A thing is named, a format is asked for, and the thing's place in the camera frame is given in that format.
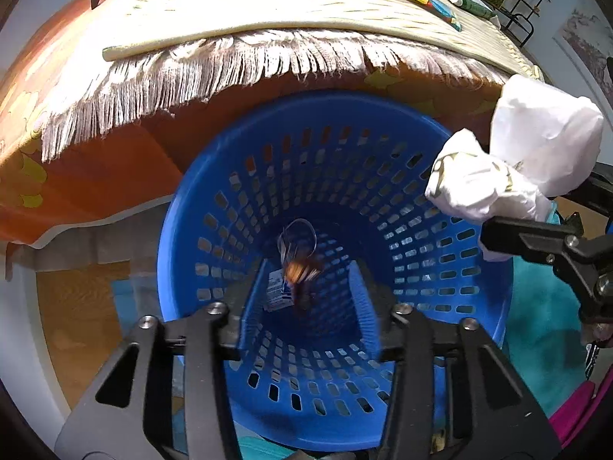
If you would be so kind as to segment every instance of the screw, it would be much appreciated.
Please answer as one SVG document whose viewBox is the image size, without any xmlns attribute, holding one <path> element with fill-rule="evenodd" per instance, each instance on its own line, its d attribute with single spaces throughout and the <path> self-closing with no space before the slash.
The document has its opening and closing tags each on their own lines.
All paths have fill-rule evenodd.
<svg viewBox="0 0 613 460">
<path fill-rule="evenodd" d="M 207 306 L 207 313 L 209 315 L 223 315 L 228 311 L 228 307 L 221 301 L 212 302 Z"/>
<path fill-rule="evenodd" d="M 574 235 L 567 235 L 567 237 L 564 239 L 564 242 L 568 247 L 577 247 L 577 245 L 579 245 L 579 240 Z"/>
<path fill-rule="evenodd" d="M 151 315 L 145 315 L 139 320 L 139 327 L 141 329 L 150 329 L 156 322 L 155 317 Z"/>
<path fill-rule="evenodd" d="M 405 302 L 400 302 L 393 307 L 393 310 L 396 315 L 410 315 L 413 313 L 413 306 Z"/>
<path fill-rule="evenodd" d="M 605 273 L 598 278 L 597 289 L 601 296 L 613 295 L 613 283 L 609 273 Z"/>
<path fill-rule="evenodd" d="M 477 330 L 479 328 L 479 322 L 474 318 L 465 318 L 462 320 L 462 328 L 464 330 Z"/>
</svg>

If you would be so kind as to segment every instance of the orange tablecloth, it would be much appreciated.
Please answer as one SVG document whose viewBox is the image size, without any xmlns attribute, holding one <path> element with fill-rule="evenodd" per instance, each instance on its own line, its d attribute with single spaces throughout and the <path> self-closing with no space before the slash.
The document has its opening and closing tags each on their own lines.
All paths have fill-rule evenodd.
<svg viewBox="0 0 613 460">
<path fill-rule="evenodd" d="M 453 84 L 407 68 L 297 78 L 291 73 L 247 88 L 231 87 L 209 103 L 191 102 L 117 127 L 106 138 L 72 145 L 41 163 L 37 119 L 79 36 L 105 8 L 75 0 L 30 40 L 0 84 L 0 240 L 43 247 L 61 231 L 102 224 L 173 194 L 203 147 L 253 107 L 306 89 L 361 90 L 409 104 L 451 131 L 473 130 L 488 142 L 499 84 Z"/>
</svg>

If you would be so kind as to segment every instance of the white label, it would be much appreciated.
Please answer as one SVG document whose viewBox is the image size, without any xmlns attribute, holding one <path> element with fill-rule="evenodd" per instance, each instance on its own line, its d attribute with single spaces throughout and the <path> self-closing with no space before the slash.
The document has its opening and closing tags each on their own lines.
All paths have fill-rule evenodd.
<svg viewBox="0 0 613 460">
<path fill-rule="evenodd" d="M 266 288 L 267 303 L 264 309 L 276 312 L 282 308 L 293 306 L 292 294 L 283 278 L 283 269 L 269 273 L 269 285 Z"/>
</svg>

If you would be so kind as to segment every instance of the plastic basket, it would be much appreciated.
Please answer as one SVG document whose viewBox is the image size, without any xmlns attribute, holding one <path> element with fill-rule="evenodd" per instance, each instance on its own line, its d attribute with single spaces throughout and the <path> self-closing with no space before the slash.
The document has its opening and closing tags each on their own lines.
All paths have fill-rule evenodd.
<svg viewBox="0 0 613 460">
<path fill-rule="evenodd" d="M 361 342 L 347 282 L 352 259 L 365 259 L 376 281 L 431 318 L 473 316 L 502 340 L 512 262 L 485 263 L 478 227 L 424 198 L 448 136 L 404 105 L 316 92 L 244 116 L 194 161 L 160 240 L 166 320 L 222 299 L 256 256 L 280 268 L 277 236 L 293 218 L 314 225 L 326 263 L 308 314 L 265 312 L 252 349 L 227 365 L 237 422 L 306 450 L 379 444 L 393 364 L 374 361 Z M 440 417 L 444 372 L 434 368 Z"/>
</svg>

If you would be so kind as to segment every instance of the fringe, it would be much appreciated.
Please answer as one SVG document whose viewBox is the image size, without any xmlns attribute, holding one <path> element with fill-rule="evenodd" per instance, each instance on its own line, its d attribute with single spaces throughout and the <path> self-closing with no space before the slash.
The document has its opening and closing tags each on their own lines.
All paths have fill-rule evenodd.
<svg viewBox="0 0 613 460">
<path fill-rule="evenodd" d="M 291 72 L 332 75 L 401 65 L 452 87 L 504 85 L 509 75 L 437 46 L 391 36 L 343 30 L 261 30 L 199 39 L 116 62 L 72 57 L 47 99 L 42 160 L 57 158 L 72 143 L 105 136 L 192 100 L 209 101 L 235 85 Z"/>
</svg>

